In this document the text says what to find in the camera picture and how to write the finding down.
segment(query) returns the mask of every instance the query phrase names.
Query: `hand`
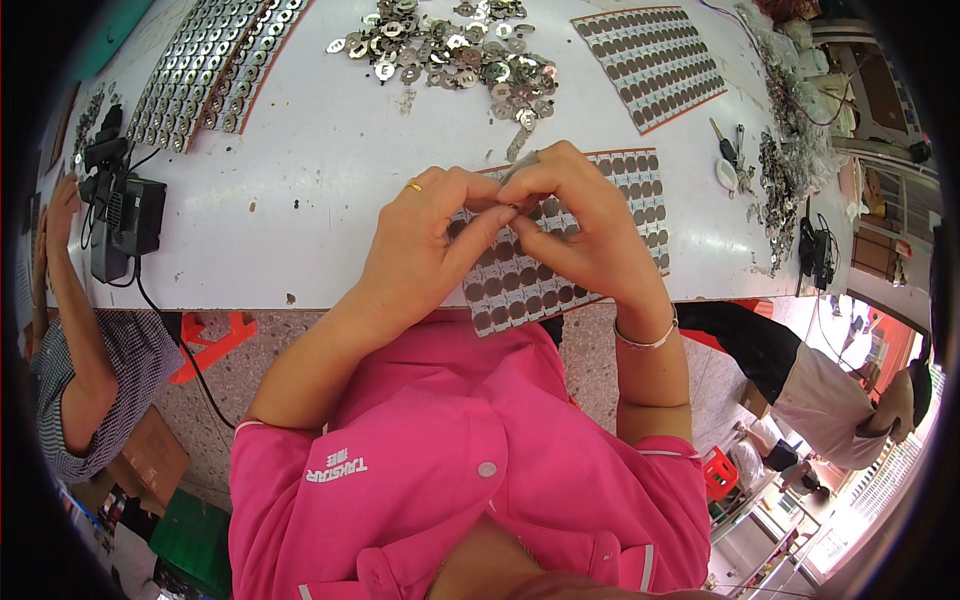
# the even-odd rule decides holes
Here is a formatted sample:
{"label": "hand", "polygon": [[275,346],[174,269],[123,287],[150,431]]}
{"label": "hand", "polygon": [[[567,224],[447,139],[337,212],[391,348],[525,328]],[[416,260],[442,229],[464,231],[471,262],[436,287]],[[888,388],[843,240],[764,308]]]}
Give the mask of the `hand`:
{"label": "hand", "polygon": [[34,240],[33,286],[34,306],[45,306],[47,301],[47,207],[40,209]]}
{"label": "hand", "polygon": [[491,203],[450,242],[453,213],[464,203],[492,201],[500,183],[460,167],[430,167],[413,183],[421,190],[405,187],[380,210],[363,274],[345,298],[373,316],[381,344],[437,308],[516,216],[511,206]]}
{"label": "hand", "polygon": [[623,194],[570,142],[539,152],[540,162],[517,171],[497,200],[526,206],[537,194],[553,194],[580,223],[580,232],[558,239],[525,216],[510,227],[523,250],[556,273],[618,304],[643,312],[667,307],[660,270],[636,231]]}
{"label": "hand", "polygon": [[47,243],[51,248],[66,248],[70,241],[73,213],[80,208],[80,193],[77,191],[77,174],[69,173],[57,184],[53,199],[47,205]]}

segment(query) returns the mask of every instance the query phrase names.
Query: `white t-shirt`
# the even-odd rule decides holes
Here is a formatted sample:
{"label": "white t-shirt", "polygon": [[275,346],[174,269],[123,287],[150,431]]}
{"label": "white t-shirt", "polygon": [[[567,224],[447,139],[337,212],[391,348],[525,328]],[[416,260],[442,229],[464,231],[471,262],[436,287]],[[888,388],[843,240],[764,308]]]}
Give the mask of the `white t-shirt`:
{"label": "white t-shirt", "polygon": [[870,398],[839,365],[807,344],[797,348],[772,410],[814,452],[840,468],[869,467],[886,443],[886,436],[856,435],[856,426],[874,414]]}

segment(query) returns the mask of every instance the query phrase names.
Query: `wall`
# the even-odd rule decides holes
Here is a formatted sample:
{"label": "wall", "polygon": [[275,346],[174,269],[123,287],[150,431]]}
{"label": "wall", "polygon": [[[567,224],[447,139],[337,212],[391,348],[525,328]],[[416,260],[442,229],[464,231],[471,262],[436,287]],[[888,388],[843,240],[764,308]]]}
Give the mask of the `wall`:
{"label": "wall", "polygon": [[[748,516],[722,540],[716,542],[713,550],[723,555],[726,563],[739,568],[740,573],[732,579],[736,584],[742,584],[774,551],[774,543],[753,518]],[[726,573],[716,573],[716,575],[722,580],[724,579],[722,576]]]}
{"label": "wall", "polygon": [[879,277],[850,269],[847,289],[852,295],[862,297],[884,312],[889,309],[926,330],[930,329],[930,296],[914,283],[895,288]]}

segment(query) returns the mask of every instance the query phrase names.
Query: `black pants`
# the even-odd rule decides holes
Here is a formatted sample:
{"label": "black pants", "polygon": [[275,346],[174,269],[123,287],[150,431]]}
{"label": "black pants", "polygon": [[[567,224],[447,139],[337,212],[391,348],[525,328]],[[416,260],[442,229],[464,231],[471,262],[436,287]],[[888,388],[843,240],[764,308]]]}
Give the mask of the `black pants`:
{"label": "black pants", "polygon": [[773,406],[802,343],[793,331],[733,302],[678,302],[677,320],[715,337]]}

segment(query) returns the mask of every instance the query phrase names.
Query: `cardboard box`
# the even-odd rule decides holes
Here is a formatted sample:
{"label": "cardboard box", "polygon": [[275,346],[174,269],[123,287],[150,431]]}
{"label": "cardboard box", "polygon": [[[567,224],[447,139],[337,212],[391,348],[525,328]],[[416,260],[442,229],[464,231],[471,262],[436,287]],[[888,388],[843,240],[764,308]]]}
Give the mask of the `cardboard box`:
{"label": "cardboard box", "polygon": [[128,496],[140,498],[140,508],[163,516],[189,465],[190,456],[151,406],[107,468],[90,481],[73,486],[71,492],[96,512],[115,482]]}
{"label": "cardboard box", "polygon": [[747,382],[747,389],[740,398],[740,406],[744,407],[750,414],[758,419],[763,419],[770,412],[770,404],[763,397],[760,390],[756,388],[753,381]]}

